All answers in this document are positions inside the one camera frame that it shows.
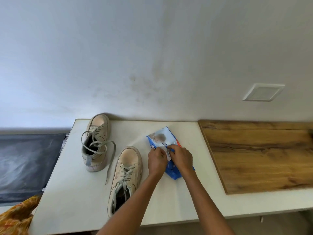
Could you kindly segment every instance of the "person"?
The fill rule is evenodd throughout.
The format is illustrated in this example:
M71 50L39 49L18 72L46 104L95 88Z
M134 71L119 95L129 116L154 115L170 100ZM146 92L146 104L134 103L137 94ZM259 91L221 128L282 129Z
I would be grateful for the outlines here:
M202 186L196 172L193 170L192 154L186 148L181 148L174 144L167 148L174 150L174 152L170 152L170 155L186 182L200 224L205 233L223 235L235 234ZM148 154L148 177L137 191L107 221L103 228L99 230L97 235L136 234L152 193L165 172L166 166L167 157L165 152L160 147L151 149Z

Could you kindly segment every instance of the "wooden board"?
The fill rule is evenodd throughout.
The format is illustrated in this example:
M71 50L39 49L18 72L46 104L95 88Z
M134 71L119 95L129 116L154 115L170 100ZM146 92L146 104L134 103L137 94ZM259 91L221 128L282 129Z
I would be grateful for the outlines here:
M312 122L198 123L226 194L313 187Z

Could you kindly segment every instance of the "sneaker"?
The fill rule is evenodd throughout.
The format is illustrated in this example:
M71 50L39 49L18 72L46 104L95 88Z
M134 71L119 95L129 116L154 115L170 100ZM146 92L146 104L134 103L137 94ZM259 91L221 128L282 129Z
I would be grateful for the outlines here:
M113 141L108 141L110 130L111 126L109 118L105 114L97 114L90 120L87 126L87 131L81 136L81 143L83 145L81 152L88 171L96 172L105 168L104 160L107 151L106 144L108 142L114 144L113 155L109 164L110 168L116 151L115 143ZM83 142L83 136L85 134L87 134L87 136Z
M108 204L108 216L113 214L135 193L142 175L142 159L132 146L123 149L119 156Z

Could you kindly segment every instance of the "tile floor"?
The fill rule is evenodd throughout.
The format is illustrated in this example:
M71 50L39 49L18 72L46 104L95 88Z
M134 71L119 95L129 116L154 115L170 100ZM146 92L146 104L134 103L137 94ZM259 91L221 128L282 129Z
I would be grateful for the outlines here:
M260 217L246 217L227 220L236 235L313 235L309 223L298 212ZM138 235L181 235L204 234L199 223L185 223L166 226L143 227Z

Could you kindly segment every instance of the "hand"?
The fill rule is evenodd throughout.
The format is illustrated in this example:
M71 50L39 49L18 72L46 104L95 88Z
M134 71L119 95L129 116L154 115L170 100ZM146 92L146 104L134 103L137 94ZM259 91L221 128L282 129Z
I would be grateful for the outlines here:
M167 148L174 149L175 152L170 151L170 156L182 176L193 171L193 156L186 148L175 144L169 145Z
M166 153L160 148L151 149L148 154L148 169L150 175L156 175L161 179L167 167Z

